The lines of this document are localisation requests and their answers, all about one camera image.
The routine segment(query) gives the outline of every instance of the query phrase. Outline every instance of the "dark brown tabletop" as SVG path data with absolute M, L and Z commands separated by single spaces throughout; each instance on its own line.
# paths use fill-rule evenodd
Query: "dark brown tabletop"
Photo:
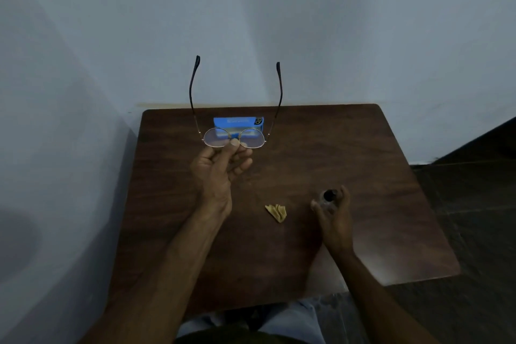
M 264 116 L 275 107 L 199 109 Z M 190 109 L 144 112 L 109 300 L 130 288 L 192 211 L 190 161 L 203 148 Z M 252 168 L 232 186 L 233 212 L 213 243 L 187 315 L 346 291 L 321 246 L 310 200 L 345 184 L 357 255 L 384 285 L 459 273 L 429 203 L 377 105 L 284 106 Z M 267 204 L 286 206 L 279 224 Z

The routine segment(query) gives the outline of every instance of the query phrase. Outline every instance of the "eyeglass frame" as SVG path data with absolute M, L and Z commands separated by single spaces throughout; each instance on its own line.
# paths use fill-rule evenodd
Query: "eyeglass frame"
M 199 55 L 196 56 L 196 59 L 195 59 L 195 65 L 193 66 L 193 72 L 192 72 L 192 77 L 190 79 L 190 90 L 189 90 L 189 95 L 190 95 L 190 107 L 192 109 L 192 115 L 193 115 L 193 119 L 195 121 L 195 125 L 197 127 L 197 132 L 199 133 L 199 135 L 201 135 L 201 130 L 199 129 L 199 124 L 197 123 L 197 116 L 195 114 L 195 110 L 194 110 L 194 103 L 192 101 L 192 85 L 194 83 L 194 77 L 195 77 L 195 73 L 197 72 L 197 68 L 199 67 L 199 65 L 201 64 L 201 57 Z M 254 129 L 258 132 L 260 132 L 263 137 L 264 137 L 264 142 L 263 144 L 260 146 L 260 147 L 263 147 L 263 145 L 265 145 L 265 143 L 267 143 L 268 139 L 269 139 L 269 136 L 270 136 L 270 133 L 273 131 L 273 127 L 274 127 L 274 122 L 276 121 L 276 118 L 278 117 L 278 113 L 280 111 L 280 106 L 281 106 L 281 101 L 283 100 L 283 83 L 281 82 L 281 69 L 280 69 L 280 62 L 277 62 L 276 63 L 276 72 L 278 73 L 278 78 L 280 80 L 280 103 L 278 104 L 278 108 L 276 109 L 276 113 L 274 114 L 274 119 L 273 119 L 273 123 L 270 125 L 270 129 L 269 129 L 269 133 L 267 134 L 267 138 L 265 138 L 265 136 L 263 135 L 263 133 L 256 129 L 256 128 L 246 128 L 244 131 L 247 131 L 249 129 Z M 203 137 L 201 138 L 201 141 L 206 144 L 207 146 L 211 147 L 209 144 L 207 144 L 205 141 L 204 141 L 204 137 L 206 136 L 206 134 L 211 131 L 212 129 L 222 129 L 224 131 L 226 131 L 225 129 L 223 128 L 210 128 L 208 131 L 206 131 L 203 135 Z

